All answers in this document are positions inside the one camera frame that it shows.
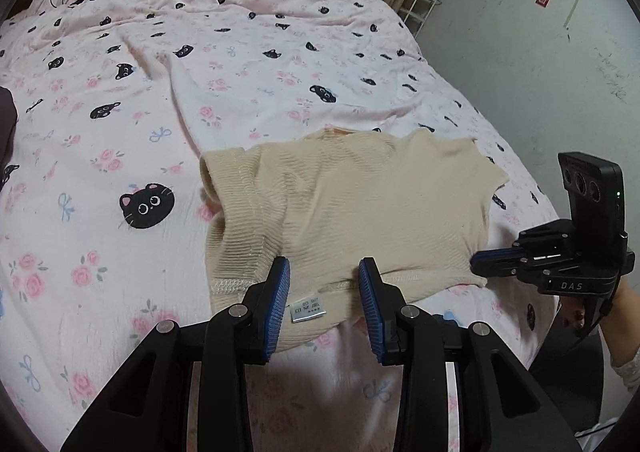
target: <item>care label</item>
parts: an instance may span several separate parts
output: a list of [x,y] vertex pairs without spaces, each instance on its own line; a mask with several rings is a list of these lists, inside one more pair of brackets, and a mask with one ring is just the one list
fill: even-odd
[[302,322],[316,317],[322,317],[326,310],[322,307],[319,297],[308,297],[289,307],[292,322]]

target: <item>bedsheet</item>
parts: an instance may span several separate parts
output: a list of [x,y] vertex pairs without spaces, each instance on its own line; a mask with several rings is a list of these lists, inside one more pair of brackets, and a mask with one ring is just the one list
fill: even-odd
[[[155,323],[211,315],[199,131],[220,147],[327,124],[471,136],[510,177],[489,247],[556,217],[380,0],[34,0],[0,27],[0,86],[19,113],[19,167],[0,192],[0,379],[52,451]],[[133,228],[123,198],[149,186],[171,208]],[[460,325],[487,321],[526,366],[556,310],[512,280],[417,304]],[[401,370],[376,363],[362,319],[276,353],[247,380],[256,450],[392,449]],[[456,450],[455,396],[449,405]]]

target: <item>metal bolt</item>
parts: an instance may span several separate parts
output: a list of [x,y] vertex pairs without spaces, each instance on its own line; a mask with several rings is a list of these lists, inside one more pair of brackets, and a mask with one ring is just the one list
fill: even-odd
[[156,330],[158,333],[169,333],[175,327],[173,320],[161,320],[156,324]]
[[476,322],[472,329],[476,335],[479,335],[481,337],[487,336],[489,333],[491,333],[491,328],[484,322]]
[[411,304],[407,304],[402,306],[400,313],[407,318],[416,318],[420,315],[420,309],[417,306],[413,306]]
[[229,308],[229,315],[232,317],[244,317],[249,309],[244,304],[234,304]]

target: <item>folded garment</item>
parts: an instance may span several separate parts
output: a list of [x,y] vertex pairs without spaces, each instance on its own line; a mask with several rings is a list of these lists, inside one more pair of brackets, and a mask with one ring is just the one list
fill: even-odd
[[375,258],[383,280],[408,302],[458,284],[486,245],[489,205],[506,174],[471,139],[428,129],[396,138],[325,129],[306,139],[204,153],[202,179],[219,212],[206,244],[215,313],[241,302],[271,262],[291,266],[288,304],[319,295],[326,315],[292,323],[278,350],[361,313],[357,266]]
[[13,148],[15,123],[18,113],[15,110],[14,97],[8,89],[0,87],[0,190],[9,180],[15,167],[4,168]]

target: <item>shirt sleeve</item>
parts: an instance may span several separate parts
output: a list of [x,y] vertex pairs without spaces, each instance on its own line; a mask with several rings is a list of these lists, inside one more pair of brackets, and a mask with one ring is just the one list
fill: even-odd
[[640,348],[630,361],[620,367],[614,367],[613,370],[622,378],[627,390],[633,394],[638,390],[640,384]]

